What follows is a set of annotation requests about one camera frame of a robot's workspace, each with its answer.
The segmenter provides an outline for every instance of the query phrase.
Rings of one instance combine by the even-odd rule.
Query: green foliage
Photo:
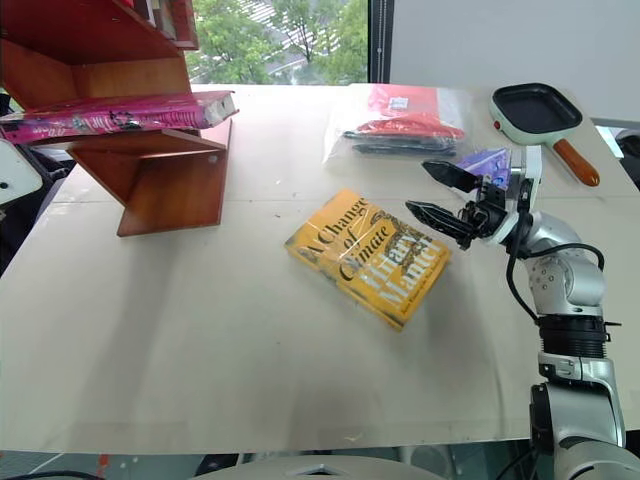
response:
[[[271,83],[265,66],[280,46],[238,0],[194,0],[200,50],[186,55],[196,83]]]
[[[318,49],[328,45],[322,40],[328,37],[327,27],[336,18],[340,1],[273,0],[273,9],[276,14],[271,20],[291,41],[289,51],[302,54],[311,64]]]
[[[367,81],[367,0],[349,0],[330,30],[338,48],[319,59],[327,83],[347,85]]]

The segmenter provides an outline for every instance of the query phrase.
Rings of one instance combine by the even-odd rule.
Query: plastic bag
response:
[[[468,94],[447,88],[353,84],[331,114],[323,161],[373,155],[455,161],[469,148]]]

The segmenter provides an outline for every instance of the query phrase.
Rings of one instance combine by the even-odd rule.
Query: white table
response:
[[[527,437],[540,343],[506,284],[489,280],[503,278],[504,250],[476,242],[463,253],[447,239],[449,267],[394,332],[283,242],[343,187],[416,226],[405,200],[461,202],[415,161],[323,168],[337,88],[237,91],[222,225],[118,238],[122,207],[76,168],[34,227],[0,279],[0,448],[212,453]],[[488,94],[475,93],[476,138],[503,145]],[[548,158],[537,207],[606,254],[606,319],[624,323],[608,350],[627,426],[639,428],[640,201],[588,120],[573,143],[601,186]]]

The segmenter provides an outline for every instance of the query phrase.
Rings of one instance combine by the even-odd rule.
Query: red object in bag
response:
[[[438,89],[373,84],[369,111],[379,114],[357,128],[358,133],[415,137],[462,138],[464,131],[440,120]]]

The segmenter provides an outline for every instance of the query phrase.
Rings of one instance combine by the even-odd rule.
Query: window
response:
[[[369,0],[193,0],[192,83],[368,80]]]

